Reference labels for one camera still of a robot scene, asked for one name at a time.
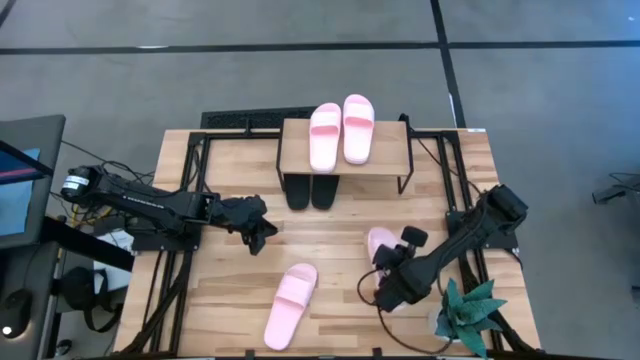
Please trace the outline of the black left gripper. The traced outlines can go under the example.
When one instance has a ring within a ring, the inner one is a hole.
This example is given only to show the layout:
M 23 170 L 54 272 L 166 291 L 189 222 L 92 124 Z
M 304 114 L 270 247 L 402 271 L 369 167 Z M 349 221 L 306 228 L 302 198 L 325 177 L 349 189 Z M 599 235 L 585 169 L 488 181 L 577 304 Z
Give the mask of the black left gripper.
M 258 255 L 264 247 L 264 236 L 278 233 L 276 226 L 265 222 L 266 212 L 266 204 L 258 195 L 223 199 L 215 204 L 215 223 L 245 234 L 261 232 L 248 238 L 250 254 Z

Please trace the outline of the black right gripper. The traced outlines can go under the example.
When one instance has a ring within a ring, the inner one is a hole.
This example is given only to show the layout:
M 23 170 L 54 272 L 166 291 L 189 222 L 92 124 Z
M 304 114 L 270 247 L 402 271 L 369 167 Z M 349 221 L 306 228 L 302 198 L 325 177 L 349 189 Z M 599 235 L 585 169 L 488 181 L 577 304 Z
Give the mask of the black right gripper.
M 414 259 L 416 249 L 423 247 L 428 234 L 419 228 L 406 226 L 400 239 L 384 227 L 374 228 L 374 274 L 376 290 L 374 304 L 383 311 L 394 311 L 404 304 L 415 304 L 431 291 L 427 281 L 435 281 L 435 271 L 420 274 Z

